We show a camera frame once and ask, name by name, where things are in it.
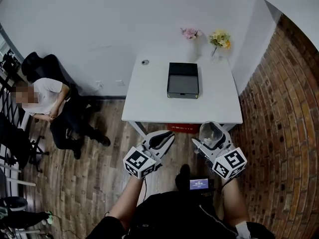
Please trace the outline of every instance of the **small screen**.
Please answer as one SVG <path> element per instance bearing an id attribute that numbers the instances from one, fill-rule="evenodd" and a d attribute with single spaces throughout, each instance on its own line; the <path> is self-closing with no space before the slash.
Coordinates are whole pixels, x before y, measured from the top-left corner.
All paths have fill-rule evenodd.
<path id="1" fill-rule="evenodd" d="M 208 179 L 189 180 L 189 189 L 208 189 Z"/>

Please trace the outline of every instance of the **man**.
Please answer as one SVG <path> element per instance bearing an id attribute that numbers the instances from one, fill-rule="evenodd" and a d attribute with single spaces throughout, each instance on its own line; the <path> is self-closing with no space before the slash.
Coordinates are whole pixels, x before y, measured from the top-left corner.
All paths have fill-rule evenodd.
<path id="1" fill-rule="evenodd" d="M 143 179 L 131 176 L 122 195 L 107 217 L 87 239 L 125 238 L 225 238 L 275 239 L 263 225 L 249 221 L 236 179 L 223 182 L 224 220 L 214 210 L 211 198 L 189 191 L 189 167 L 176 177 L 179 191 L 150 196 L 136 207 Z"/>
<path id="2" fill-rule="evenodd" d="M 104 146 L 110 145 L 110 140 L 102 133 L 85 123 L 79 112 L 77 95 L 69 95 L 70 89 L 62 82 L 41 78 L 32 86 L 26 82 L 17 82 L 12 88 L 16 103 L 30 113 L 35 119 L 50 123 L 55 145 L 59 149 L 71 149 L 74 158 L 80 159 L 83 141 L 66 138 L 66 130 L 72 127 L 81 135 L 87 135 Z"/>

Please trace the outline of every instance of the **wooden floor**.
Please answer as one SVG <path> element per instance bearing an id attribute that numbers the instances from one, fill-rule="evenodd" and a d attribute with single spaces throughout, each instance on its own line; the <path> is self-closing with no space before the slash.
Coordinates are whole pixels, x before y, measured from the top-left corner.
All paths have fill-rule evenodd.
<path id="1" fill-rule="evenodd" d="M 54 217 L 51 226 L 36 226 L 55 239 L 76 238 L 62 230 L 71 230 L 79 238 L 85 238 L 116 202 L 129 179 L 123 168 L 123 158 L 142 138 L 128 122 L 121 120 L 124 101 L 101 102 L 101 107 L 100 112 L 90 116 L 89 123 L 110 138 L 111 146 L 104 147 L 85 137 L 80 160 L 74 159 L 72 151 L 56 148 L 47 122 L 32 121 L 30 124 L 34 138 L 39 133 L 45 136 L 45 150 L 50 155 L 41 161 L 42 174 L 30 164 L 24 169 L 23 179 L 37 184 L 24 187 L 24 197 L 28 200 L 29 211 L 51 210 L 59 217 Z M 149 132 L 166 129 L 165 124 L 158 123 L 146 123 L 145 127 Z M 192 137 L 195 135 L 175 133 L 175 142 L 163 159 L 163 167 L 147 176 L 147 197 L 176 190 L 174 179 L 185 163 L 190 165 L 194 175 L 209 174 L 204 160 L 193 152 Z"/>

